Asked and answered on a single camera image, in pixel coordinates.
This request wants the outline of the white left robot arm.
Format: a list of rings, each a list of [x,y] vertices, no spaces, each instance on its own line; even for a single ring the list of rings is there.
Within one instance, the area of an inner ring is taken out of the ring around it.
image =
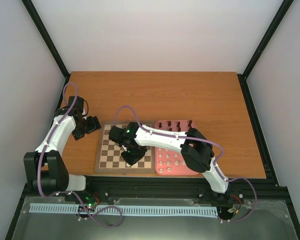
[[[93,198],[94,188],[86,184],[83,175],[70,174],[62,159],[65,145],[70,136],[77,141],[86,134],[101,128],[96,116],[86,116],[81,108],[59,108],[54,113],[53,124],[33,152],[23,157],[27,185],[30,191],[45,196],[54,192],[76,191],[82,201]]]

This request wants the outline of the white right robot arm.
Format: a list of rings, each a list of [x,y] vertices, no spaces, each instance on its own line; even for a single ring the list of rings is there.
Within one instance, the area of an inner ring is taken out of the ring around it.
[[[131,122],[119,134],[119,146],[131,152],[147,146],[170,150],[180,154],[186,166],[194,172],[201,173],[208,181],[212,191],[224,194],[228,190],[228,178],[222,173],[213,147],[216,143],[207,140],[198,130],[167,131]]]

